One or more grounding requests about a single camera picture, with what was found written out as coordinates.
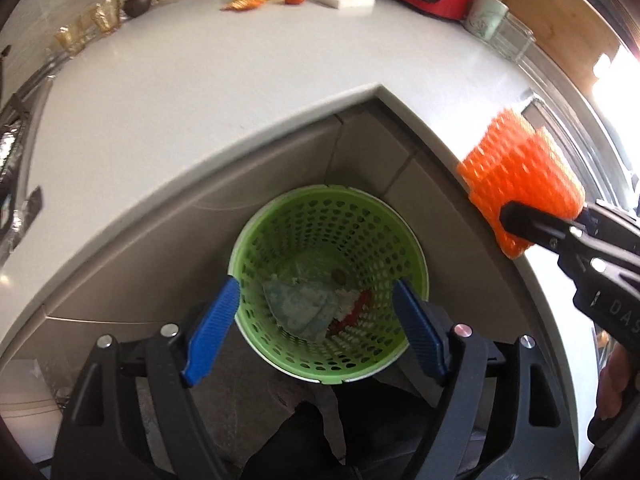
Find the person's right hand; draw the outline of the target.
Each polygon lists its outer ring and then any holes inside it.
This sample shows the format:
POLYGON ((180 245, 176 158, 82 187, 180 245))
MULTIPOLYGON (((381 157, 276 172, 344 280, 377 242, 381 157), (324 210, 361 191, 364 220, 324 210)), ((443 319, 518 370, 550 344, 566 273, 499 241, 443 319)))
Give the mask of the person's right hand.
POLYGON ((596 419, 607 420, 618 415, 623 406, 623 393, 636 380, 637 368, 632 355, 616 342, 599 376, 596 419))

